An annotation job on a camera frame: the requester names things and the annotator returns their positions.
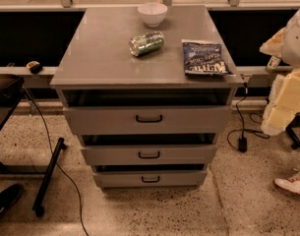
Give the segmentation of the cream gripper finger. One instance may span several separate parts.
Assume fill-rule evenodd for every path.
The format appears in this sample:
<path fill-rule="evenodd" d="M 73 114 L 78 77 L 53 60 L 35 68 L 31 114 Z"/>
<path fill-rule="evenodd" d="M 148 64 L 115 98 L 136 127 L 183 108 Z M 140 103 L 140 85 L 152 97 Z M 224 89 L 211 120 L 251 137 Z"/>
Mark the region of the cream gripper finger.
<path fill-rule="evenodd" d="M 269 136 L 283 132 L 300 112 L 300 69 L 277 75 L 270 90 L 261 130 Z"/>
<path fill-rule="evenodd" d="M 283 36 L 284 36 L 284 29 L 280 29 L 269 40 L 267 40 L 261 45 L 260 51 L 264 54 L 280 58 Z"/>

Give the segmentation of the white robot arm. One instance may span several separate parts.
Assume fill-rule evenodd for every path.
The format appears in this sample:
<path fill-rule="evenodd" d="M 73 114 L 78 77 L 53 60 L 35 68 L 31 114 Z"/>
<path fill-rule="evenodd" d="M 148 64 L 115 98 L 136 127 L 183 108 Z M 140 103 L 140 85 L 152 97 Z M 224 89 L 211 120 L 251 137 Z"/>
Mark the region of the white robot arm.
<path fill-rule="evenodd" d="M 300 112 L 300 9 L 286 26 L 266 41 L 260 51 L 291 66 L 286 76 L 277 75 L 270 91 L 262 131 L 269 136 L 283 132 Z"/>

